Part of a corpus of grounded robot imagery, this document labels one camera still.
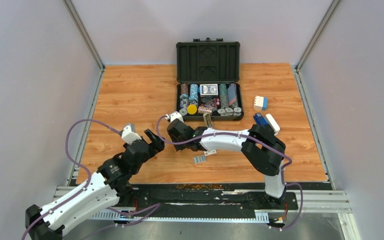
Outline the grey green white stapler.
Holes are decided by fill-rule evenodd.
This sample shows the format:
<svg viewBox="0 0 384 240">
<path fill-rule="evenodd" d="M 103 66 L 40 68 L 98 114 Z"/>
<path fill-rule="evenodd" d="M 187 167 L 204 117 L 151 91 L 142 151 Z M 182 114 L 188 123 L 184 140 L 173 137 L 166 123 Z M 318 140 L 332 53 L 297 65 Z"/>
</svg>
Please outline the grey green white stapler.
<svg viewBox="0 0 384 240">
<path fill-rule="evenodd" d="M 214 128 L 211 115 L 208 112 L 203 114 L 203 120 L 208 128 Z"/>
</svg>

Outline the grey staple strip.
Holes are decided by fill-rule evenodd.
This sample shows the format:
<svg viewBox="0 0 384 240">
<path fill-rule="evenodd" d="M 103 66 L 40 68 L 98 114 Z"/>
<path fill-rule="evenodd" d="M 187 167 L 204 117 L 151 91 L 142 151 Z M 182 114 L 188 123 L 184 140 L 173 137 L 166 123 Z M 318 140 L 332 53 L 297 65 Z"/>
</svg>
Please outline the grey staple strip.
<svg viewBox="0 0 384 240">
<path fill-rule="evenodd" d="M 193 163 L 194 163 L 195 165 L 204 163 L 204 162 L 206 162 L 206 161 L 207 161 L 206 155 L 199 155 L 199 156 L 195 156 L 195 157 L 193 158 Z"/>
</svg>

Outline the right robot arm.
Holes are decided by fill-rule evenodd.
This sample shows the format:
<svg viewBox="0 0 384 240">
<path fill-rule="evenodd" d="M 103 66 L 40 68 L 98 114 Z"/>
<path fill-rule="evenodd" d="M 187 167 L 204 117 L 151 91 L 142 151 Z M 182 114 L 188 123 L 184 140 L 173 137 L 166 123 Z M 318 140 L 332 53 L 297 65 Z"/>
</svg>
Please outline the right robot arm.
<svg viewBox="0 0 384 240">
<path fill-rule="evenodd" d="M 264 176 L 266 204 L 278 209 L 285 203 L 282 165 L 286 158 L 286 145 L 275 136 L 270 125 L 254 124 L 250 129 L 222 131 L 206 126 L 193 129 L 175 119 L 168 125 L 167 133 L 177 151 L 226 150 L 242 153 Z"/>
</svg>

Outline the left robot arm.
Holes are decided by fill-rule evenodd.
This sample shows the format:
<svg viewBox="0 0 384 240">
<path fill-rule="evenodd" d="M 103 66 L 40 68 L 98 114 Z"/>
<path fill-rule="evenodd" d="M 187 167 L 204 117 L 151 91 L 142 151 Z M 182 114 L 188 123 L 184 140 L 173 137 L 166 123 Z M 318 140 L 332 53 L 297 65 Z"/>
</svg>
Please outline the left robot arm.
<svg viewBox="0 0 384 240">
<path fill-rule="evenodd" d="M 94 214 L 119 204 L 129 206 L 133 201 L 130 178 L 141 166 L 165 148 L 149 129 L 146 142 L 135 132 L 122 137 L 124 151 L 106 160 L 90 178 L 57 200 L 25 211 L 26 231 L 22 238 L 32 240 L 61 240 L 79 224 Z"/>
</svg>

